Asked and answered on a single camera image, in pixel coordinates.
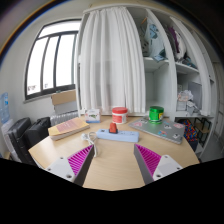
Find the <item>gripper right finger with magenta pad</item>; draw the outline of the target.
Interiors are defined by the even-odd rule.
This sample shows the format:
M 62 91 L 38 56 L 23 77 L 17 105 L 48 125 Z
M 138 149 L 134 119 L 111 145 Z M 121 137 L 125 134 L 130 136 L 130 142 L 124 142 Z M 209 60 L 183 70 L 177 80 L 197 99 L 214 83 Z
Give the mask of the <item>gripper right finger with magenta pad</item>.
M 182 169 L 169 155 L 160 156 L 154 151 L 134 145 L 134 155 L 145 184 L 152 183 Z

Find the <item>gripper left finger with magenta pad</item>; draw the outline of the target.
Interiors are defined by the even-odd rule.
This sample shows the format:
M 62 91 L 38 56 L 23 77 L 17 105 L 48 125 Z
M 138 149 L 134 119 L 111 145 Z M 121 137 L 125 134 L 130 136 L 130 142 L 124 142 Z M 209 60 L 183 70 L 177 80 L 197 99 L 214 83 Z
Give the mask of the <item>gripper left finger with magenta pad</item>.
M 46 171 L 67 181 L 82 186 L 94 157 L 94 146 L 90 145 L 70 155 L 60 157 L 46 168 Z

